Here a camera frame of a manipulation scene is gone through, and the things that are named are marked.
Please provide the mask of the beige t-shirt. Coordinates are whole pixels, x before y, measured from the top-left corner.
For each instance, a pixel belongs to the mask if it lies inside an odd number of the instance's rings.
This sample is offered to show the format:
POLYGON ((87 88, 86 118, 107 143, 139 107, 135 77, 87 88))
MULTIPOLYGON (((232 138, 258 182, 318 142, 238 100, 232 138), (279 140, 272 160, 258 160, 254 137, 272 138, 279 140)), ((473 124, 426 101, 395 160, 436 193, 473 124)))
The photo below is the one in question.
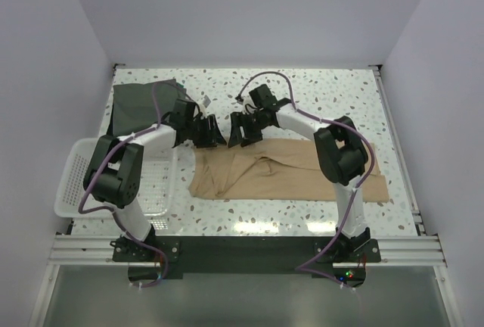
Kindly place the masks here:
POLYGON ((335 201, 309 140, 265 139, 242 148, 195 149, 191 196, 207 200, 335 201))

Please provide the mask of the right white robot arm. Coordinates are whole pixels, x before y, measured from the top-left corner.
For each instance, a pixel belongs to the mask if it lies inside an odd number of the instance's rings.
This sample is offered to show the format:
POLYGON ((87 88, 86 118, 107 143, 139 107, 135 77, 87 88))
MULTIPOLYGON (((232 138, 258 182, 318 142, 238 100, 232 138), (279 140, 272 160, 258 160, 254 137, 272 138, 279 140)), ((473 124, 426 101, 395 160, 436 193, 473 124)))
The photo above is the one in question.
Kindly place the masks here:
POLYGON ((375 166, 368 140, 349 117, 319 119, 297 108, 289 98, 276 99, 267 85, 257 87, 247 97, 237 95, 236 101, 244 109, 231 113, 230 148, 262 141, 262 130, 268 126, 293 131, 314 142, 319 168, 333 184, 338 209, 336 234, 297 269, 307 268, 332 249, 344 260, 355 260, 371 238, 361 190, 375 166))

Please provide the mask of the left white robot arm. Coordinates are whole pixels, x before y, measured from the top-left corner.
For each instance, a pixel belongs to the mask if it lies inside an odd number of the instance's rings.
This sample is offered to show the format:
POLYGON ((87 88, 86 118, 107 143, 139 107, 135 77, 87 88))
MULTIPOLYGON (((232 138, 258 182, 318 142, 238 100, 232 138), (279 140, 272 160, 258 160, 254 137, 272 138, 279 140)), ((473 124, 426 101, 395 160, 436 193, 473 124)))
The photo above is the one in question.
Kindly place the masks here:
POLYGON ((103 135, 97 141, 83 179, 84 195, 78 206, 82 215, 105 210, 122 231, 114 242, 120 256, 134 260, 156 260, 168 265, 168 257, 157 247, 154 227, 138 203, 145 151, 175 148, 191 141, 196 148, 226 145, 213 114, 206 115, 195 101, 179 99, 156 122, 124 137, 103 135))

